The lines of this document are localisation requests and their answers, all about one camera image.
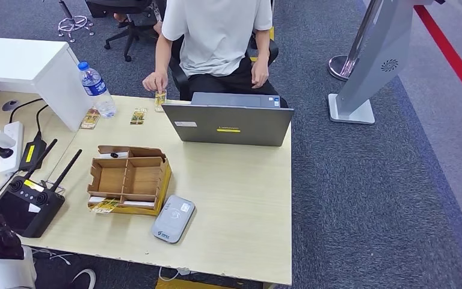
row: power adapter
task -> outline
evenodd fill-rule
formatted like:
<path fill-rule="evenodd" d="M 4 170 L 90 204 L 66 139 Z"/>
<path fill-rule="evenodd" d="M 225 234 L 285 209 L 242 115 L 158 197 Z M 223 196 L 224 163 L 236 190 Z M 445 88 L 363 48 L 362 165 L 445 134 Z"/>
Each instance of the power adapter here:
<path fill-rule="evenodd" d="M 25 145 L 24 153 L 20 161 L 19 170 L 26 172 L 29 171 L 35 164 L 36 160 L 40 158 L 45 149 L 47 148 L 47 143 L 42 140 L 42 134 L 38 132 L 34 137 L 33 141 L 28 142 Z M 37 164 L 36 169 L 41 169 L 43 160 Z"/>

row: cardboard divider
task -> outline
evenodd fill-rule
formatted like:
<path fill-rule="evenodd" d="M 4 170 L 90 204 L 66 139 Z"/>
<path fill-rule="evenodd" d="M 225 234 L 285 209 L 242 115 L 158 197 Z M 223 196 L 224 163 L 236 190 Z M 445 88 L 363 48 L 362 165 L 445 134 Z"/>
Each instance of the cardboard divider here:
<path fill-rule="evenodd" d="M 99 146 L 100 154 L 128 152 L 128 158 L 94 158 L 90 196 L 120 200 L 114 213 L 158 215 L 171 177 L 167 157 L 160 149 Z M 92 208 L 96 204 L 88 202 Z"/>

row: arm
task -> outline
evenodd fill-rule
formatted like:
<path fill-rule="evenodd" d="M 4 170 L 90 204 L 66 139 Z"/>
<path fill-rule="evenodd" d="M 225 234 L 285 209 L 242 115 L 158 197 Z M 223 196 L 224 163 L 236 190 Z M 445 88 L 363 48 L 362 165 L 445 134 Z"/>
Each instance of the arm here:
<path fill-rule="evenodd" d="M 257 60 L 266 61 L 270 57 L 270 30 L 256 31 Z"/>
<path fill-rule="evenodd" d="M 167 67 L 171 60 L 171 46 L 173 46 L 173 42 L 160 33 L 155 48 L 155 72 L 167 73 Z"/>
<path fill-rule="evenodd" d="M 143 80 L 144 88 L 151 92 L 163 92 L 167 88 L 167 67 L 173 42 L 160 33 L 155 48 L 155 71 Z"/>
<path fill-rule="evenodd" d="M 171 60 L 173 40 L 180 38 L 188 31 L 184 7 L 183 0 L 167 1 L 162 33 L 156 41 L 155 71 L 143 80 L 144 88 L 148 91 L 161 92 L 167 87 L 167 67 Z"/>
<path fill-rule="evenodd" d="M 258 89 L 268 79 L 270 57 L 270 28 L 272 28 L 272 6 L 270 0 L 260 0 L 253 28 L 256 30 L 257 61 L 252 66 L 252 88 Z"/>

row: black pants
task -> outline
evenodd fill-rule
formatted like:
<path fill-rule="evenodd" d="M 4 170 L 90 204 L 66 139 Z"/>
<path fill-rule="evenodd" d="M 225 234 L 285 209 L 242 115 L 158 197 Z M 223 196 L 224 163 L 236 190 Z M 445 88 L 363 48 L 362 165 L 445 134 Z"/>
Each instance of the black pants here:
<path fill-rule="evenodd" d="M 279 95 L 267 80 L 262 87 L 252 88 L 252 65 L 250 58 L 244 57 L 238 68 L 227 76 L 196 74 L 188 78 L 190 99 L 194 92 L 242 93 L 249 95 Z M 280 107 L 287 108 L 288 103 L 280 98 Z"/>

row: bottle label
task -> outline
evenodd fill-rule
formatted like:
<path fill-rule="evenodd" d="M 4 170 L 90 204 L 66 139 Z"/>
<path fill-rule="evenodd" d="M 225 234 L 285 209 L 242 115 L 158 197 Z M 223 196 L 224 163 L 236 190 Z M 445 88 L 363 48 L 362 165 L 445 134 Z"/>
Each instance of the bottle label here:
<path fill-rule="evenodd" d="M 100 79 L 100 81 L 91 86 L 84 86 L 84 89 L 86 89 L 86 93 L 90 96 L 97 96 L 101 95 L 102 93 L 107 91 L 107 86 L 105 86 L 105 83 L 103 82 L 103 79 Z"/>

